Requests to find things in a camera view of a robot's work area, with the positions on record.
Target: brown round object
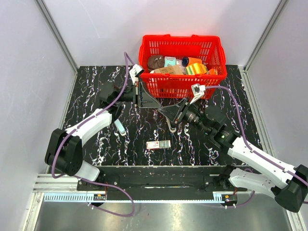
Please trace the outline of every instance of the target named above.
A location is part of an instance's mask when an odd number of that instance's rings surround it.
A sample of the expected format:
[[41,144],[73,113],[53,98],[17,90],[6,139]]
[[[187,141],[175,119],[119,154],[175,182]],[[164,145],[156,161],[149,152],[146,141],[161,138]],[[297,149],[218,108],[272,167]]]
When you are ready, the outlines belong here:
[[148,60],[149,71],[156,70],[165,66],[165,59],[162,55],[153,55]]

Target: floor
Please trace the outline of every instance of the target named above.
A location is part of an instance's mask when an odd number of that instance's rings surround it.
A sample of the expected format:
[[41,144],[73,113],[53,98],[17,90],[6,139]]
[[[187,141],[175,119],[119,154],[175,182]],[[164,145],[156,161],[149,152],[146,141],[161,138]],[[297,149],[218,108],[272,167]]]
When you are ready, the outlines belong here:
[[[248,140],[261,148],[254,118],[248,103],[239,69],[227,66],[228,76],[220,85],[231,89],[240,106]],[[106,81],[122,87],[125,77],[124,66],[82,66],[66,114],[64,128],[68,128],[89,116],[97,106],[99,86]],[[177,99],[159,99],[163,105],[174,104]],[[228,125],[236,131],[238,121],[235,108],[227,92],[216,90],[209,100],[200,100],[201,107],[215,105],[228,116]],[[182,123],[176,133],[170,133],[165,118],[155,109],[138,109],[125,103],[119,120],[126,127],[127,136],[118,134],[114,125],[101,130],[84,146],[84,159],[97,166],[178,166],[178,165],[242,165],[237,159],[220,155],[208,146],[204,135]],[[171,148],[146,150],[147,141],[171,140]]]
[[[242,203],[248,195],[240,195]],[[131,204],[104,204],[130,213]],[[136,215],[121,218],[81,203],[44,202],[36,231],[291,231],[286,211],[272,198],[256,195],[241,208],[202,204],[136,204]]]

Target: red plastic crate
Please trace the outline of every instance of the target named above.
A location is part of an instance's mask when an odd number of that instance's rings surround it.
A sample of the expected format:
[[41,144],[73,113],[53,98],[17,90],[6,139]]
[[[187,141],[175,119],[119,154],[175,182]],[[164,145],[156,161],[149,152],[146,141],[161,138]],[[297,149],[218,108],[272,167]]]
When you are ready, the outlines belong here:
[[[150,74],[147,63],[152,55],[163,55],[182,59],[184,56],[202,59],[209,69],[216,68],[218,75],[170,75]],[[145,35],[139,51],[139,63],[144,68],[141,78],[150,93],[157,98],[193,98],[191,85],[214,86],[227,76],[226,57],[217,36],[172,37],[170,35]],[[209,99],[215,89],[205,92]]]

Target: marble pattern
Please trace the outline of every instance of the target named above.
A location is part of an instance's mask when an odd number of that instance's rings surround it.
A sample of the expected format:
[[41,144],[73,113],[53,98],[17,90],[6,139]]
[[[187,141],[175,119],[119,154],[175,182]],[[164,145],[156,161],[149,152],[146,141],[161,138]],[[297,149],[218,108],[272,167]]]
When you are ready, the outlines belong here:
[[[220,84],[232,90],[244,122],[248,140],[261,148],[254,118],[248,103],[239,69],[227,66],[228,76]],[[97,107],[99,86],[106,81],[122,87],[124,66],[82,66],[66,114],[64,128],[68,128],[89,116]],[[162,105],[177,103],[177,99],[158,99]],[[228,93],[216,90],[209,100],[199,100],[202,108],[208,105],[220,107],[229,118],[227,125],[237,132],[235,107]],[[121,136],[115,125],[102,129],[84,146],[84,159],[97,166],[156,166],[156,165],[243,165],[241,161],[219,154],[207,145],[204,135],[187,123],[179,125],[176,133],[170,133],[165,118],[155,109],[135,108],[124,103],[119,120],[126,128],[127,136]],[[146,150],[147,141],[171,140],[171,148]]]

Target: gray floor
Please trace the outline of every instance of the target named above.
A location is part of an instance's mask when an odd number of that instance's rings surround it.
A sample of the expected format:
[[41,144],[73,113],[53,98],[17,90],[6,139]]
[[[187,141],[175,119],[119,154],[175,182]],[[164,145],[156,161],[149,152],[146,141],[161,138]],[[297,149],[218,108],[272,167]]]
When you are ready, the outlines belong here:
[[[246,200],[247,195],[240,195]],[[104,208],[129,213],[130,204]],[[44,202],[37,231],[290,231],[286,211],[276,202],[257,195],[247,206],[228,209],[200,204],[137,204],[136,215],[121,218],[85,204]]]

